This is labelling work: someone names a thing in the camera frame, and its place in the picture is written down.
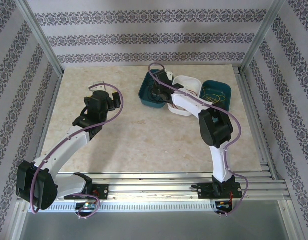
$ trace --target purple cable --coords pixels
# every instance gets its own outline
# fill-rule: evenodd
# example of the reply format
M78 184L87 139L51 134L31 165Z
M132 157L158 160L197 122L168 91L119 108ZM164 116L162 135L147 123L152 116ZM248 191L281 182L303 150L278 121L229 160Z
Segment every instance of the purple cable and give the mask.
M231 114L230 112L228 112L228 111L226 111L226 110L224 110L224 109L222 109L222 108L220 108L220 107L207 104L207 103L205 103L205 102L203 102L203 101L197 99L195 96L193 96L192 94L190 94L190 93L188 93L188 92L184 92L184 91L182 91L182 90L179 90L179 89L177 89L177 88L175 88L175 87L169 86L169 85L167 85L166 83L160 81L160 80L159 80L157 77L155 77L154 74L151 72L151 66L161 66L164 70L165 70L165 67L164 67L164 65L162 65L162 64L160 64L160 63L158 63L158 62L153 62L153 63L151 63L151 64L148 66L148 73L150 74L150 76L151 76L156 82L158 82L159 84L161 84L161 85L163 85L163 86L165 86L165 87L167 87L167 88L169 88L169 89L174 90L174 91L177 92L177 93L180 93L180 94L182 94L182 95L185 95L185 96L190 97L191 99L193 99L194 101L196 101L197 103L199 103L199 104L201 104L201 105L204 105L204 106L206 106L206 107L209 107L209 108L218 110L218 111L220 111L220 112L222 112L222 113L225 113L225 114L229 115L229 116L235 121L235 123L237 124L237 127L238 127L238 135L237 135L237 137L236 137L233 141L229 142L229 143L224 147L224 150L225 150L225 153L224 153L224 163L225 163L226 169L227 169L231 174L233 174L234 176L237 176L237 177L242 178L242 179L245 180L245 182L246 182L246 188L245 188L245 191L244 191L244 193L243 193L241 199L240 199L239 202L237 203L236 207L235 207L231 212L229 212L229 213L226 214L226 216L231 215L231 214L234 213L234 212L236 211L236 209L241 205L241 203L242 203L242 201L243 201L243 199L244 199L244 197L245 197L245 195L246 195L246 193L247 193L247 191L248 191L248 188L249 188L249 181L248 181L248 179L247 179L245 176L242 176L242 175L240 175L240 174L237 174L237 173L232 172L232 170L231 170L230 167L229 167L228 160L227 160L228 148L229 148L231 145L233 145L234 143L236 143L236 142L240 139L240 137L241 137L241 135L242 135L242 127L241 127L241 124L240 124L239 120L238 120L233 114Z
M115 89L115 90L118 92L119 97L120 97L120 101L121 101L120 109L119 109L118 113L117 113L114 117L112 117L110 120L107 120L107 121L104 121L104 122L101 122L101 123L98 123L98 124L95 124L95 125L92 125L92 126L88 126L88 127L85 127L85 128L83 128L83 129L81 129L81 130L78 130L78 131L74 132L73 134L71 134L70 136L68 136L68 137L65 138L64 140L62 140L62 141L61 141L56 147L54 147L53 150L50 151L50 153L44 158L44 160L43 160L43 161L41 162L41 164L38 166L38 168L37 168L37 170L36 170L36 172L35 172L35 174L34 174L34 177L33 177L33 180L32 180L32 184L31 184L31 186L30 186L29 203L30 203L30 209L31 209L31 211L32 211L33 214L37 214L37 213L39 212L39 208L37 208L37 209L35 210L35 207L34 207L34 191L35 191L36 180L37 180L37 178L38 178L38 174L39 174L41 168L43 167L43 165L44 165L45 163L48 162L48 159L49 159L49 158L50 158L50 157L51 157L51 156L52 156L52 155L64 144L64 143L66 143L66 141L68 141L69 139L73 138L73 137L76 136L77 134L80 134L80 133L82 133L82 132L84 132L84 131L86 131L86 130L89 130L89 129L93 129L93 128L100 127L100 126L103 126L103 125L105 125L105 124L108 124L108 123L112 122L113 120L115 120L115 119L121 114L121 112L122 112L122 110L123 110L123 107L124 107L124 98L123 98L123 95L122 95L121 91L120 91L117 87L115 87L115 86L113 86L113 85L111 85L111 84L108 84L108 83L98 83L98 84L95 84L95 85L93 85L93 86L90 86L88 89L92 89L92 88L95 88L95 87L97 87L97 86L108 86L108 87L110 87L110 88Z

